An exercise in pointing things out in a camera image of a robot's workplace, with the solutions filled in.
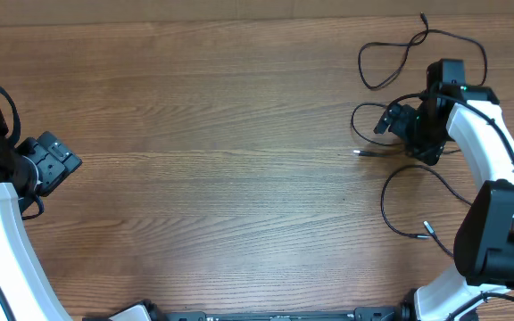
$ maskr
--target wooden surface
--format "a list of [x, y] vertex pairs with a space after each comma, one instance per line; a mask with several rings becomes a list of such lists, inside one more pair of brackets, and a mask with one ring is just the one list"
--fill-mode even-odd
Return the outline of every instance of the wooden surface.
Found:
[[0, 0], [0, 26], [514, 13], [514, 0]]
[[[514, 15], [429, 20], [485, 45], [486, 84], [514, 135]], [[1, 28], [0, 85], [22, 136], [52, 130], [84, 161], [27, 223], [64, 307], [82, 316], [149, 298], [164, 311], [352, 309], [432, 281], [451, 261], [379, 213], [385, 178], [413, 160], [353, 157], [372, 147], [349, 128], [354, 105], [421, 91], [440, 58], [464, 59], [468, 82], [479, 81], [474, 46], [431, 35], [390, 87], [366, 89], [361, 45], [420, 30], [418, 16]], [[368, 79], [401, 54], [367, 51]], [[369, 134], [380, 112], [359, 111], [359, 128]], [[474, 198], [461, 154], [435, 169]], [[449, 247], [468, 209], [418, 171], [393, 181], [386, 208], [401, 230], [422, 232], [428, 219]], [[481, 316], [514, 320], [514, 304], [492, 300]]]

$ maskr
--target cable tip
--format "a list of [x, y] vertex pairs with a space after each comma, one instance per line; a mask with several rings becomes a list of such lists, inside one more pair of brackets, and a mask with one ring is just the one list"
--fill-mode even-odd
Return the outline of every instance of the cable tip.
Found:
[[435, 234], [434, 228], [427, 221], [424, 221], [424, 227], [426, 228], [427, 232], [430, 233], [431, 235]]

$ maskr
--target wooden table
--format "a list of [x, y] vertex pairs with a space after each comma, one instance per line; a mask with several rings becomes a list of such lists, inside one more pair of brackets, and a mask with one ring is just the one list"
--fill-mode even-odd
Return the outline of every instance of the wooden table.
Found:
[[[428, 18], [485, 45], [486, 84], [514, 135], [514, 15]], [[22, 137], [51, 130], [84, 161], [26, 224], [67, 311], [108, 314], [143, 298], [164, 311], [353, 309], [432, 281], [450, 259], [392, 233], [379, 212], [386, 177], [415, 161], [352, 156], [374, 147], [349, 126], [358, 103], [424, 89], [440, 58], [464, 59], [468, 82], [481, 79], [473, 45], [431, 35], [390, 87], [364, 87], [361, 45], [421, 29], [417, 14], [0, 28], [0, 85]], [[369, 81], [401, 56], [367, 51]], [[359, 111], [359, 129], [369, 135], [380, 112]], [[435, 169], [474, 198], [460, 153]], [[424, 171], [402, 174], [386, 197], [398, 228], [423, 232], [428, 219], [449, 247], [468, 210]], [[514, 304], [480, 314], [514, 320]]]

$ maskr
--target wood grain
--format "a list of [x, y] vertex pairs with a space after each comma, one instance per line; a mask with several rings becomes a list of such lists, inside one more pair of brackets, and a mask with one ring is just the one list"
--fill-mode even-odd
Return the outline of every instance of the wood grain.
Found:
[[[514, 135], [514, 15], [429, 20], [485, 45], [487, 85]], [[108, 314], [149, 298], [164, 311], [352, 309], [433, 280], [450, 260], [379, 214], [387, 175], [413, 160], [353, 157], [373, 147], [349, 127], [356, 104], [421, 91], [440, 58], [465, 59], [479, 81], [474, 46], [432, 35], [390, 87], [366, 89], [358, 49], [419, 30], [417, 16], [0, 28], [0, 85], [23, 137], [52, 130], [84, 161], [27, 224], [65, 308]], [[369, 81], [401, 54], [366, 52]], [[369, 133], [380, 112], [360, 110], [358, 128]], [[462, 155], [435, 169], [474, 198]], [[385, 205], [401, 230], [428, 219], [449, 247], [467, 213], [417, 170], [392, 182]], [[514, 319], [497, 300], [480, 312]]]
[[514, 0], [0, 0], [1, 26], [514, 13]]

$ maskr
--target tabletop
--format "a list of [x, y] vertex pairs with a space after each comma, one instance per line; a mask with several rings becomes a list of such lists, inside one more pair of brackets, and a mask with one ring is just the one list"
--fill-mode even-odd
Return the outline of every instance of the tabletop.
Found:
[[[514, 14], [428, 19], [485, 46], [485, 84], [514, 137]], [[368, 90], [360, 47], [422, 29], [417, 14], [0, 28], [0, 85], [21, 139], [50, 130], [84, 161], [26, 223], [63, 306], [75, 318], [142, 299], [167, 312], [343, 310], [395, 304], [431, 282], [451, 259], [394, 234], [379, 210], [386, 177], [417, 162], [355, 157], [382, 150], [350, 129], [354, 106], [422, 91], [441, 58], [463, 59], [468, 82], [481, 80], [476, 47], [430, 35], [395, 82]], [[367, 50], [368, 81], [402, 53]], [[380, 115], [359, 110], [359, 130], [374, 137]], [[475, 197], [461, 153], [434, 169]], [[396, 227], [423, 233], [429, 220], [449, 248], [468, 210], [423, 170], [395, 178], [385, 205]], [[512, 303], [479, 311], [514, 320]]]

